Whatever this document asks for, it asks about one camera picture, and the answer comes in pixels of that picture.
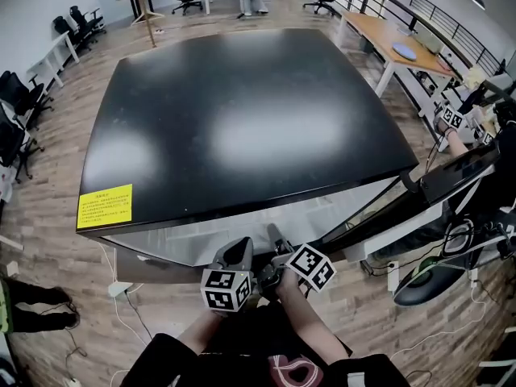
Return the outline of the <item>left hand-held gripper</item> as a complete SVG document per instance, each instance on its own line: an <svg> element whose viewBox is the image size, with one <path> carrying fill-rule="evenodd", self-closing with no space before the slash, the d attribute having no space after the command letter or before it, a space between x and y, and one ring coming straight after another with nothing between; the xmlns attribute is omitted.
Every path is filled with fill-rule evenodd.
<svg viewBox="0 0 516 387"><path fill-rule="evenodd" d="M214 311L240 311L252 292L253 242L250 237L220 248L202 274L205 306Z"/></svg>

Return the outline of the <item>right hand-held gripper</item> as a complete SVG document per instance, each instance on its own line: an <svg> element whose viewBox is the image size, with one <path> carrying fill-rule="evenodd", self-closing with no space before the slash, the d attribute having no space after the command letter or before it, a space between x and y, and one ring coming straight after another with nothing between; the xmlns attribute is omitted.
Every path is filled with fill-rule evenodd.
<svg viewBox="0 0 516 387"><path fill-rule="evenodd" d="M336 274L330 259L307 243L294 251L275 223L267 226L267 232L276 256L257 276L259 293L263 297L275 297L286 269L294 271L308 287L321 293Z"/></svg>

